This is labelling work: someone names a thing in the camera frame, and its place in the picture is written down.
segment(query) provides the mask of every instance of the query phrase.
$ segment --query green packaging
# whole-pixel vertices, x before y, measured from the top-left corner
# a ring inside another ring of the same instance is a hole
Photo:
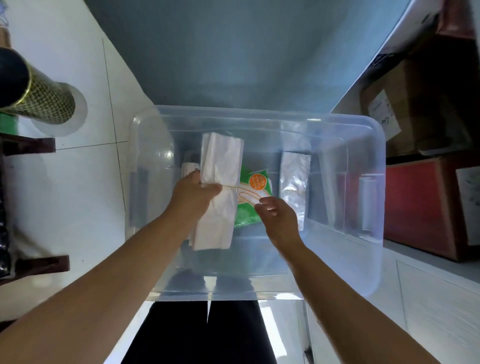
[[[272,195],[272,183],[267,170],[250,172],[242,166],[238,192],[238,209],[235,217],[235,227],[246,226],[261,221],[255,211],[255,204],[262,197]]]

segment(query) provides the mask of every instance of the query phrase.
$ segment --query gold patterned cylinder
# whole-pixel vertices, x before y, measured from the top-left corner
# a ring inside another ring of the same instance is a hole
[[[62,124],[75,111],[69,89],[52,81],[15,50],[0,47],[0,111]]]

